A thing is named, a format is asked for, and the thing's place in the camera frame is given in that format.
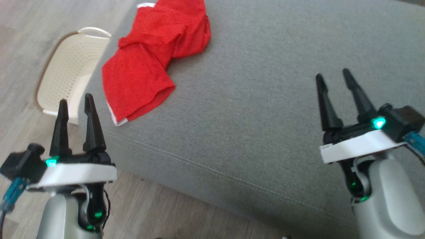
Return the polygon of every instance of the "couch cushion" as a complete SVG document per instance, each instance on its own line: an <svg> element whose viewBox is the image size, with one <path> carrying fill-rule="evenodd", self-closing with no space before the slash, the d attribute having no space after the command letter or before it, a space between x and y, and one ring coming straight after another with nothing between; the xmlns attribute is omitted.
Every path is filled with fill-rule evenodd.
<svg viewBox="0 0 425 239"><path fill-rule="evenodd" d="M342 69L377 107L425 113L425 8L392 0L206 0L212 39L168 68L176 90L152 112L115 127L100 66L132 25L113 36L87 92L119 168L303 238L356 238L337 165L324 165L315 75L343 121L356 110ZM85 115L80 106L80 117ZM399 149L425 202L420 163Z"/></svg>

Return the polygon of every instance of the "basket handle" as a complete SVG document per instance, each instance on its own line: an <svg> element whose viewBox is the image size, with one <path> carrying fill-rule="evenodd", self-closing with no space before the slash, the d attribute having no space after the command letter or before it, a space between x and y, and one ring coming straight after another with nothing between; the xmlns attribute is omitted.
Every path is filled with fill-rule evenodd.
<svg viewBox="0 0 425 239"><path fill-rule="evenodd" d="M108 38L112 36L109 32L107 32L105 30L102 30L100 28L97 28L97 27L85 27L85 28L81 28L80 30L78 30L78 34L83 34L85 32L89 32L89 31L95 31L95 32L102 33L102 34L108 36Z"/></svg>

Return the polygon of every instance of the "black cable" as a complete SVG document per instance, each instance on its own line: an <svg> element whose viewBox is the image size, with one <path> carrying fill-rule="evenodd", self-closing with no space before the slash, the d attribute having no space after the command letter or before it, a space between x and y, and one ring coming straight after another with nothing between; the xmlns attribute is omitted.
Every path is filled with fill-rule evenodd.
<svg viewBox="0 0 425 239"><path fill-rule="evenodd" d="M4 226L5 218L6 218L6 213L2 211L1 218L0 218L0 239L3 238L3 226Z"/></svg>
<svg viewBox="0 0 425 239"><path fill-rule="evenodd" d="M108 193L106 192L106 190L105 189L103 189L103 192L105 193L105 196L106 196L106 200L108 201L108 214L106 215L106 218L105 218L105 221L103 222L103 225L102 225L102 229L103 228L105 228L105 225L106 225L106 221L109 219L109 215L111 214L111 201L109 200L109 195L108 195Z"/></svg>
<svg viewBox="0 0 425 239"><path fill-rule="evenodd" d="M422 165L425 167L424 156L420 152L416 151L416 149L413 148L410 144L406 144L406 148L410 150L410 152L412 152L416 157L418 157L419 161L421 161Z"/></svg>

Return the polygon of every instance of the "green led light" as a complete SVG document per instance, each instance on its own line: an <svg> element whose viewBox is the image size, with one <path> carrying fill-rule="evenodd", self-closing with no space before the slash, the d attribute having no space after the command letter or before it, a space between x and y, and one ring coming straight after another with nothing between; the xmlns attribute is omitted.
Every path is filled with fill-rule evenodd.
<svg viewBox="0 0 425 239"><path fill-rule="evenodd" d="M385 124L385 118L384 117L378 117L376 119L373 119L372 124L373 124L373 127L375 129L381 129Z"/></svg>
<svg viewBox="0 0 425 239"><path fill-rule="evenodd" d="M47 167L54 167L57 164L57 161L59 161L59 156L51 157L50 159L46 159L46 165Z"/></svg>
<svg viewBox="0 0 425 239"><path fill-rule="evenodd" d="M366 201L369 199L369 196L364 196L362 199L360 199L361 202Z"/></svg>
<svg viewBox="0 0 425 239"><path fill-rule="evenodd" d="M101 218L101 217L102 217L102 215L103 215L103 213L102 213L102 212L97 212L97 213L95 213L95 214L94 214L94 217L96 217L96 218Z"/></svg>

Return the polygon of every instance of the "blue cable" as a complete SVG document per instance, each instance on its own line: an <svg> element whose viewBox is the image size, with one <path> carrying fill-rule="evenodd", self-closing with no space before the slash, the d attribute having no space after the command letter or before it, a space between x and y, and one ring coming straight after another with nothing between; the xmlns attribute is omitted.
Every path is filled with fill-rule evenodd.
<svg viewBox="0 0 425 239"><path fill-rule="evenodd" d="M404 140L418 153L425 156L425 138L420 136L417 132L408 133Z"/></svg>
<svg viewBox="0 0 425 239"><path fill-rule="evenodd" d="M12 212L16 201L25 191L27 185L28 183L23 178L15 178L3 196L3 202L0 204L0 211L4 213Z"/></svg>

